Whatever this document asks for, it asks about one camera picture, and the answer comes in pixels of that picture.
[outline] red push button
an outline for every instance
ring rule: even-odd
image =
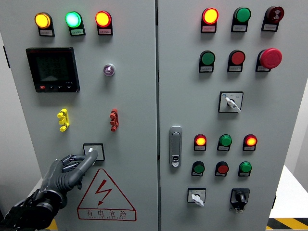
[[[279,23],[284,16],[284,10],[280,6],[272,6],[267,9],[265,16],[269,22]]]
[[[216,177],[225,177],[227,176],[227,172],[229,171],[229,166],[227,162],[220,161],[216,164],[215,176]]]
[[[267,69],[277,67],[282,61],[282,53],[277,48],[269,48],[260,55],[260,63]]]
[[[220,167],[218,168],[218,172],[219,172],[220,174],[225,174],[225,173],[227,173],[228,171],[229,171],[229,167],[226,166],[226,165],[222,165],[222,166],[220,166]]]
[[[242,51],[236,51],[231,57],[232,63],[240,65],[245,61],[245,54]]]

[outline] emergency stop button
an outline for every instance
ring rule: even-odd
[[[278,67],[282,61],[282,53],[277,48],[268,48],[259,53],[256,71],[270,71]]]

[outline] white switch knob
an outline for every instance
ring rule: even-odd
[[[225,98],[227,101],[227,104],[232,108],[233,110],[237,111],[238,113],[241,112],[239,107],[236,105],[236,103],[233,100],[230,100],[228,97]]]
[[[204,207],[203,201],[200,199],[200,196],[192,195],[192,199],[197,205],[199,205],[200,207]]]

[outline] green push button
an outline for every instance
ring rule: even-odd
[[[215,55],[212,52],[206,52],[202,56],[202,62],[205,65],[211,65],[215,61]]]
[[[248,8],[241,7],[236,10],[235,18],[240,23],[245,23],[250,19],[251,12]]]
[[[205,170],[205,168],[202,165],[197,165],[197,166],[194,167],[195,173],[203,173],[204,170]]]
[[[228,147],[232,144],[232,138],[229,135],[222,135],[219,139],[222,146]]]
[[[247,172],[250,172],[251,169],[252,169],[251,164],[248,161],[242,162],[240,164],[240,170],[242,172],[246,172],[247,173]]]

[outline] warning sign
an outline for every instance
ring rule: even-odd
[[[137,212],[114,180],[99,169],[77,208],[85,220],[136,221]]]

